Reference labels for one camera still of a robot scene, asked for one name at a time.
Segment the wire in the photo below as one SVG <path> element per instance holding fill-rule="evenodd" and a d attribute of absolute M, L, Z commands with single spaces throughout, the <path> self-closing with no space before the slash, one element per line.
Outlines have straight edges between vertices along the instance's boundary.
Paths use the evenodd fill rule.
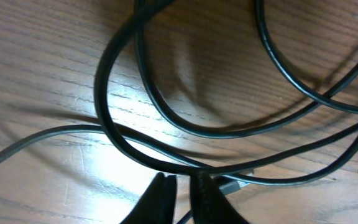
<path fill-rule="evenodd" d="M 267 53 L 275 63 L 276 67 L 283 73 L 283 75 L 295 87 L 297 87 L 297 89 L 299 89 L 315 101 L 302 108 L 301 110 L 297 111 L 296 113 L 293 113 L 283 119 L 274 121 L 270 124 L 265 124 L 263 126 L 243 130 L 227 131 L 226 128 L 209 128 L 193 124 L 181 118 L 167 105 L 167 103 L 163 99 L 154 81 L 152 80 L 150 70 L 145 62 L 144 24 L 151 18 L 153 18 L 154 15 L 158 14 L 160 11 L 169 6 L 172 2 L 174 2 L 174 0 L 156 0 L 153 3 L 145 5 L 144 0 L 135 0 L 134 15 L 132 15 L 125 23 L 123 23 L 120 29 L 116 32 L 115 36 L 108 43 L 106 49 L 101 56 L 94 80 L 94 104 L 98 119 L 101 123 L 100 126 L 80 124 L 60 126 L 40 131 L 38 133 L 27 136 L 26 138 L 21 139 L 20 141 L 17 141 L 14 144 L 3 149 L 0 152 L 0 163 L 10 158 L 15 153 L 19 152 L 21 149 L 46 138 L 70 133 L 98 133 L 106 134 L 109 140 L 114 144 L 114 146 L 127 157 L 138 162 L 139 164 L 142 164 L 155 170 L 183 175 L 191 175 L 195 172 L 203 171 L 211 175 L 223 175 L 234 180 L 240 180 L 253 184 L 283 186 L 305 184 L 327 176 L 335 170 L 340 169 L 358 151 L 357 135 L 353 143 L 343 152 L 341 156 L 339 156 L 334 162 L 332 162 L 324 169 L 318 170 L 314 173 L 301 177 L 287 179 L 251 177 L 247 175 L 242 175 L 240 174 L 240 172 L 244 170 L 255 169 L 261 166 L 266 166 L 268 164 L 281 161 L 291 156 L 305 153 L 313 149 L 317 149 L 319 147 L 323 147 L 333 142 L 336 142 L 358 131 L 358 123 L 336 134 L 333 134 L 332 136 L 328 136 L 324 139 L 306 144 L 304 146 L 295 147 L 293 149 L 289 149 L 287 151 L 283 151 L 262 159 L 257 159 L 255 161 L 243 162 L 240 164 L 222 167 L 212 167 L 194 159 L 190 159 L 177 153 L 181 151 L 181 149 L 169 146 L 168 144 L 160 142 L 146 134 L 140 133 L 136 130 L 115 123 L 112 120 L 108 108 L 108 80 L 114 62 L 117 59 L 117 56 L 120 54 L 121 50 L 125 47 L 125 45 L 128 43 L 128 41 L 133 35 L 135 35 L 135 51 L 139 64 L 140 74 L 142 76 L 142 81 L 144 83 L 146 92 L 150 96 L 152 103 L 155 105 L 158 112 L 169 123 L 190 134 L 213 139 L 241 138 L 260 134 L 290 124 L 302 118 L 304 115 L 312 112 L 319 105 L 327 105 L 338 110 L 358 114 L 358 106 L 347 105 L 330 99 L 335 94 L 345 89 L 345 87 L 348 86 L 350 82 L 358 76 L 358 63 L 339 82 L 337 82 L 323 95 L 320 95 L 319 93 L 310 89 L 299 79 L 297 79 L 294 74 L 291 74 L 285 63 L 282 62 L 283 56 L 280 54 L 280 52 L 277 50 L 276 46 L 270 39 L 269 32 L 265 24 L 265 14 L 263 6 L 264 2 L 262 0 L 255 0 L 255 16 L 257 19 L 259 34 L 262 43 L 267 50 Z M 153 157 L 145 155 L 144 153 L 138 151 L 136 148 L 132 147 L 127 142 L 127 140 L 134 141 L 144 146 L 147 146 L 187 166 L 154 159 Z M 185 217 L 183 217 L 179 221 L 179 223 L 186 223 L 190 218 L 191 211 L 189 211 L 185 215 Z"/>
<path fill-rule="evenodd" d="M 131 128 L 128 128 L 128 127 L 120 125 L 120 124 L 117 124 L 117 126 L 121 130 L 122 134 L 125 136 L 126 139 L 128 139 L 130 141 L 134 141 L 139 144 L 142 144 L 144 146 L 147 146 L 147 147 L 163 154 L 164 156 L 167 156 L 171 159 L 174 159 L 178 162 L 187 164 L 189 166 L 212 167 L 212 166 L 209 166 L 202 162 L 198 162 L 196 160 L 193 160 L 193 159 L 187 158 L 185 156 L 182 156 L 178 153 L 175 153 L 175 151 L 180 151 L 180 150 L 178 150 L 177 148 L 175 148 L 173 146 L 169 146 L 168 144 L 160 142 L 146 134 L 143 134 L 141 132 L 138 132 L 136 130 L 133 130 Z M 322 140 L 312 142 L 312 143 L 309 143 L 304 146 L 296 147 L 296 148 L 293 148 L 293 149 L 290 149 L 287 151 L 283 151 L 283 152 L 277 153 L 275 155 L 265 157 L 263 159 L 257 159 L 255 161 L 244 162 L 242 164 L 231 165 L 231 166 L 226 166 L 226 167 L 232 167 L 231 169 L 237 169 L 237 172 L 240 172 L 242 170 L 249 170 L 249 169 L 258 168 L 260 166 L 266 166 L 267 164 L 272 164 L 274 162 L 278 162 L 280 160 L 289 158 L 291 156 L 295 156 L 297 154 L 308 152 L 313 149 L 317 149 L 319 147 L 331 144 L 331 143 L 338 141 L 338 140 L 340 140 L 356 131 L 358 131 L 358 123 L 341 131 L 341 132 L 333 134 L 330 137 L 324 138 Z M 53 136 L 58 136 L 61 134 L 72 134 L 72 133 L 104 134 L 104 132 L 100 126 L 85 125 L 85 124 L 60 126 L 60 127 L 56 127 L 56 128 L 46 129 L 46 130 L 40 131 L 38 133 L 32 134 L 30 136 L 27 136 L 26 138 L 21 139 L 21 140 L 15 142 L 14 144 L 8 146 L 7 148 L 3 149 L 0 152 L 0 163 L 5 161 L 6 159 L 10 158 L 15 153 L 19 152 L 21 149 L 28 147 L 35 142 L 38 142 L 38 141 L 41 141 L 43 139 L 50 138 Z M 268 179 L 261 179 L 261 178 L 255 179 L 255 177 L 254 177 L 254 180 L 252 180 L 252 179 L 250 179 L 251 177 L 246 176 L 246 175 L 235 174 L 235 175 L 224 175 L 224 176 L 226 176 L 228 178 L 235 179 L 235 180 L 251 182 L 254 184 L 275 185 L 272 183 L 263 182 Z"/>
<path fill-rule="evenodd" d="M 317 101 L 318 103 L 324 104 L 337 110 L 358 114 L 358 106 L 341 103 L 339 101 L 329 99 L 324 95 L 320 95 L 318 92 L 305 85 L 299 78 L 297 78 L 294 74 L 291 73 L 290 69 L 288 68 L 288 65 L 283 62 L 283 55 L 277 49 L 276 45 L 270 38 L 269 31 L 267 30 L 265 22 L 264 0 L 255 1 L 255 17 L 257 21 L 259 37 L 262 41 L 263 46 L 266 49 L 266 52 L 268 53 L 278 70 L 282 73 L 282 75 L 295 88 L 297 88 L 306 96 Z"/>
<path fill-rule="evenodd" d="M 135 12 L 141 9 L 144 6 L 144 0 L 135 0 Z M 318 102 L 312 102 L 304 108 L 300 109 L 296 113 L 293 113 L 285 118 L 282 118 L 278 121 L 274 121 L 269 124 L 265 124 L 256 128 L 250 128 L 245 130 L 235 130 L 235 131 L 226 131 L 227 128 L 209 128 L 205 126 L 199 126 L 193 124 L 179 115 L 177 115 L 165 102 L 163 96 L 160 94 L 158 88 L 155 86 L 152 76 L 150 75 L 150 69 L 145 62 L 145 44 L 144 44 L 144 28 L 140 26 L 135 32 L 135 52 L 136 59 L 139 65 L 139 72 L 142 77 L 145 90 L 149 95 L 152 103 L 156 107 L 157 111 L 174 127 L 185 131 L 187 133 L 204 137 L 204 138 L 214 138 L 214 139 L 231 139 L 231 138 L 242 138 L 247 136 L 252 136 L 255 134 L 262 134 L 267 131 L 273 131 L 275 129 L 281 128 L 285 125 L 288 125 L 308 113 L 315 110 L 320 104 Z M 326 98 L 333 97 L 335 94 L 339 93 L 341 90 L 345 89 L 353 79 L 358 76 L 358 63 L 332 88 L 330 88 L 323 96 Z"/>

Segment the black cord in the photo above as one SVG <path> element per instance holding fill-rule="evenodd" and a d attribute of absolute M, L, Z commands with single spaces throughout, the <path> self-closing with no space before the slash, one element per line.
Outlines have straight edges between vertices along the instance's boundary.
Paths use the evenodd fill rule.
<path fill-rule="evenodd" d="M 283 62 L 283 55 L 277 49 L 276 45 L 270 38 L 269 31 L 267 30 L 265 22 L 264 0 L 255 1 L 255 17 L 257 21 L 260 40 L 262 41 L 262 44 L 264 45 L 268 55 L 272 59 L 273 63 L 276 65 L 277 69 L 293 86 L 295 86 L 295 88 L 297 88 L 303 94 L 312 98 L 318 103 L 337 110 L 358 114 L 358 106 L 341 103 L 339 101 L 332 100 L 324 95 L 320 95 L 318 92 L 305 85 L 299 78 L 297 78 L 294 74 L 291 73 L 287 64 Z"/>
<path fill-rule="evenodd" d="M 135 0 L 135 12 L 141 9 L 144 6 L 144 0 Z M 255 134 L 262 134 L 267 131 L 272 131 L 278 128 L 281 128 L 285 125 L 288 125 L 308 113 L 312 112 L 314 109 L 320 106 L 318 102 L 312 102 L 304 108 L 300 109 L 296 113 L 293 113 L 285 118 L 282 118 L 278 121 L 274 121 L 269 124 L 265 124 L 259 127 L 245 129 L 245 130 L 235 130 L 235 131 L 226 131 L 227 128 L 210 128 L 199 126 L 193 124 L 179 115 L 177 115 L 165 102 L 161 93 L 155 86 L 155 83 L 150 75 L 150 69 L 145 62 L 145 44 L 144 44 L 144 33 L 143 26 L 140 26 L 135 32 L 135 52 L 136 59 L 139 65 L 139 72 L 142 77 L 145 90 L 149 95 L 152 103 L 158 110 L 158 112 L 172 125 L 176 128 L 185 131 L 187 133 L 204 137 L 204 138 L 214 138 L 214 139 L 231 139 L 231 138 L 242 138 L 247 136 L 252 136 Z M 333 87 L 331 87 L 323 96 L 326 98 L 333 97 L 335 94 L 339 93 L 341 90 L 345 89 L 353 79 L 358 76 L 358 63 Z"/>
<path fill-rule="evenodd" d="M 267 49 L 267 53 L 270 58 L 274 61 L 277 68 L 283 73 L 283 75 L 297 87 L 304 94 L 308 95 L 315 102 L 310 103 L 308 106 L 302 108 L 296 113 L 287 116 L 281 120 L 272 122 L 270 124 L 265 124 L 260 127 L 244 129 L 244 130 L 235 130 L 235 131 L 225 131 L 223 128 L 209 128 L 204 126 L 198 126 L 197 124 L 190 123 L 185 119 L 179 117 L 165 102 L 162 95 L 158 91 L 158 88 L 155 86 L 155 83 L 152 80 L 150 71 L 145 62 L 145 45 L 144 45 L 144 24 L 153 18 L 154 15 L 159 13 L 161 10 L 169 6 L 174 0 L 156 0 L 153 3 L 144 5 L 144 0 L 135 0 L 135 13 L 131 16 L 116 32 L 116 35 L 111 39 L 106 47 L 103 55 L 100 59 L 98 69 L 96 71 L 95 81 L 94 81 L 94 102 L 95 108 L 100 120 L 101 126 L 95 125 L 70 125 L 70 126 L 61 126 L 57 128 L 47 129 L 35 134 L 32 134 L 16 143 L 8 146 L 0 152 L 0 163 L 19 152 L 21 149 L 33 144 L 37 141 L 56 136 L 59 134 L 69 134 L 69 133 L 99 133 L 106 134 L 110 141 L 127 157 L 132 160 L 147 166 L 152 169 L 156 169 L 162 172 L 169 172 L 172 174 L 184 174 L 191 175 L 195 172 L 204 171 L 211 175 L 223 175 L 225 177 L 240 180 L 244 182 L 249 182 L 253 184 L 262 184 L 262 185 L 297 185 L 305 184 L 317 179 L 320 179 L 335 170 L 341 168 L 347 161 L 349 161 L 352 156 L 358 151 L 358 135 L 355 138 L 354 142 L 345 150 L 345 152 L 338 157 L 333 163 L 316 171 L 312 174 L 304 175 L 301 177 L 294 177 L 289 179 L 268 179 L 261 177 L 251 177 L 247 175 L 239 174 L 244 170 L 254 169 L 261 166 L 266 166 L 274 162 L 286 159 L 291 156 L 295 156 L 300 153 L 308 152 L 319 147 L 331 144 L 335 141 L 338 141 L 356 131 L 358 131 L 358 123 L 353 126 L 340 131 L 332 136 L 326 137 L 322 140 L 312 142 L 310 144 L 296 147 L 281 153 L 268 156 L 263 159 L 258 159 L 256 161 L 243 162 L 236 165 L 222 166 L 222 167 L 212 167 L 202 162 L 187 158 L 181 154 L 178 154 L 178 149 L 169 146 L 163 142 L 160 142 L 150 136 L 147 136 L 143 133 L 135 131 L 131 128 L 125 127 L 120 124 L 113 122 L 112 117 L 109 113 L 108 101 L 107 101 L 107 89 L 108 89 L 108 80 L 111 73 L 112 66 L 119 55 L 120 51 L 128 43 L 132 35 L 135 35 L 135 51 L 136 57 L 139 64 L 140 74 L 142 76 L 142 81 L 145 85 L 147 94 L 150 96 L 153 104 L 157 108 L 158 112 L 165 118 L 169 123 L 175 127 L 186 131 L 190 134 L 194 134 L 204 138 L 215 138 L 215 139 L 230 139 L 230 138 L 241 138 L 246 136 L 251 136 L 255 134 L 264 133 L 274 129 L 281 128 L 289 123 L 292 123 L 304 115 L 312 112 L 319 105 L 327 105 L 332 108 L 339 110 L 347 111 L 350 113 L 358 114 L 358 107 L 340 103 L 334 100 L 330 100 L 330 97 L 334 96 L 336 93 L 339 93 L 341 90 L 345 89 L 348 84 L 350 84 L 353 79 L 358 76 L 358 63 L 332 88 L 330 88 L 325 94 L 320 95 L 314 90 L 308 88 L 303 84 L 296 76 L 291 74 L 288 71 L 286 65 L 282 62 L 282 55 L 274 46 L 274 43 L 269 37 L 268 30 L 264 21 L 264 8 L 262 0 L 255 0 L 255 15 L 257 19 L 257 25 L 259 28 L 259 34 L 262 40 L 263 45 Z M 132 147 L 126 140 L 138 142 L 143 144 L 171 159 L 174 159 L 178 162 L 186 164 L 188 166 L 173 164 L 170 162 L 164 162 L 153 157 L 149 157 L 142 152 L 138 151 Z M 191 218 L 191 211 L 189 211 L 185 217 L 181 219 L 179 223 L 186 223 L 188 219 Z"/>

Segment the wooden surface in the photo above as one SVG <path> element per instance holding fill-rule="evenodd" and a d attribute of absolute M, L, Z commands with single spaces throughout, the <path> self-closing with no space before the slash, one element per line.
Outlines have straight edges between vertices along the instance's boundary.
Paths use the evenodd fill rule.
<path fill-rule="evenodd" d="M 34 132 L 95 116 L 93 78 L 132 1 L 0 0 L 0 150 Z M 147 24 L 148 60 L 180 116 L 210 126 L 255 126 L 310 102 L 279 74 L 260 44 L 252 1 L 178 0 Z M 302 79 L 323 92 L 358 61 L 358 0 L 266 1 L 268 27 Z M 335 99 L 358 105 L 358 79 Z M 114 119 L 163 142 L 202 152 L 219 166 L 249 161 L 336 133 L 358 121 L 321 106 L 278 131 L 232 140 L 190 136 L 169 125 L 145 94 L 133 44 L 112 71 Z M 257 169 L 294 177 L 325 167 L 350 145 L 335 144 Z M 139 146 L 139 149 L 162 158 Z M 0 165 L 0 223 L 119 223 L 155 175 L 107 138 L 72 134 L 37 143 Z M 189 208 L 179 177 L 177 221 Z M 228 196 L 251 223 L 358 223 L 358 153 L 308 185 L 249 185 Z"/>

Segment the black plastic object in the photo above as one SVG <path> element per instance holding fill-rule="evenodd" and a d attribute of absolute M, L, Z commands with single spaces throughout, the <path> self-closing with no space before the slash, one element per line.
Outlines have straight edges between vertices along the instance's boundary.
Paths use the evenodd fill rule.
<path fill-rule="evenodd" d="M 223 195 L 228 195 L 233 192 L 240 190 L 240 185 L 238 181 L 229 179 L 227 177 L 217 177 L 213 179 L 216 185 L 218 185 L 219 190 Z"/>
<path fill-rule="evenodd" d="M 231 206 L 206 172 L 190 176 L 190 203 L 196 224 L 248 224 Z"/>
<path fill-rule="evenodd" d="M 177 177 L 158 173 L 135 208 L 122 224 L 167 224 L 173 222 L 177 198 Z"/>

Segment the coiled cable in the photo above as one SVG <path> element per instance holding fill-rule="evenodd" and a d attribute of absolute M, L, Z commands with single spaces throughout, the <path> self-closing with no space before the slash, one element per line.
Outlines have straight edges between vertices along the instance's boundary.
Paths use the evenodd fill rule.
<path fill-rule="evenodd" d="M 259 30 L 262 44 L 264 45 L 268 55 L 273 60 L 278 70 L 284 75 L 284 77 L 302 93 L 312 98 L 314 102 L 278 121 L 274 121 L 272 123 L 265 124 L 256 128 L 242 130 L 227 131 L 223 130 L 222 128 L 209 128 L 206 126 L 199 126 L 197 124 L 193 124 L 181 118 L 168 106 L 168 104 L 163 99 L 162 95 L 160 94 L 158 88 L 153 81 L 151 71 L 145 62 L 146 50 L 144 44 L 144 24 L 148 22 L 151 18 L 153 18 L 153 16 L 155 16 L 160 11 L 169 6 L 172 2 L 174 2 L 174 0 L 156 0 L 153 3 L 145 5 L 144 0 L 135 0 L 134 14 L 130 18 L 128 18 L 125 23 L 123 23 L 123 25 L 116 32 L 114 37 L 109 41 L 106 49 L 101 56 L 94 81 L 94 105 L 96 108 L 99 122 L 101 124 L 100 126 L 84 124 L 70 125 L 51 128 L 41 131 L 39 133 L 35 133 L 24 139 L 21 139 L 20 141 L 2 150 L 0 152 L 0 163 L 11 157 L 13 154 L 19 152 L 21 149 L 45 138 L 68 133 L 99 133 L 106 134 L 109 140 L 114 144 L 114 146 L 127 157 L 138 162 L 139 164 L 162 172 L 191 175 L 195 172 L 203 171 L 211 175 L 224 175 L 235 180 L 240 180 L 253 184 L 297 185 L 305 184 L 307 182 L 320 179 L 334 172 L 335 170 L 340 169 L 358 151 L 357 135 L 353 143 L 344 151 L 341 156 L 339 156 L 334 162 L 332 162 L 324 169 L 318 170 L 312 174 L 287 179 L 251 177 L 239 173 L 244 170 L 266 166 L 268 164 L 278 162 L 288 157 L 308 152 L 310 150 L 323 147 L 327 144 L 331 144 L 358 131 L 358 123 L 352 125 L 351 127 L 343 131 L 333 134 L 332 136 L 326 137 L 322 140 L 304 146 L 283 151 L 263 159 L 222 167 L 212 167 L 202 162 L 187 158 L 186 156 L 176 153 L 175 148 L 173 146 L 169 146 L 131 128 L 116 124 L 112 120 L 112 116 L 108 108 L 108 80 L 111 73 L 111 69 L 114 65 L 115 60 L 117 59 L 117 56 L 120 54 L 121 50 L 125 47 L 128 41 L 130 41 L 133 35 L 135 36 L 135 51 L 137 62 L 139 64 L 140 75 L 142 77 L 142 81 L 147 94 L 152 100 L 152 103 L 157 108 L 158 112 L 170 124 L 187 133 L 203 138 L 212 139 L 243 138 L 246 136 L 261 134 L 267 131 L 281 128 L 302 118 L 306 114 L 315 110 L 320 105 L 326 105 L 337 110 L 358 114 L 358 106 L 352 106 L 330 99 L 335 94 L 345 89 L 345 87 L 348 86 L 350 82 L 358 76 L 358 63 L 326 93 L 320 95 L 319 93 L 302 83 L 296 77 L 296 75 L 289 72 L 288 67 L 285 65 L 285 63 L 283 63 L 282 54 L 278 51 L 269 36 L 269 32 L 265 23 L 264 2 L 263 0 L 255 0 L 255 17 L 257 21 L 257 27 Z M 160 161 L 158 159 L 154 159 L 153 157 L 147 156 L 144 153 L 138 151 L 136 148 L 132 147 L 127 142 L 127 140 L 143 144 L 185 165 Z"/>

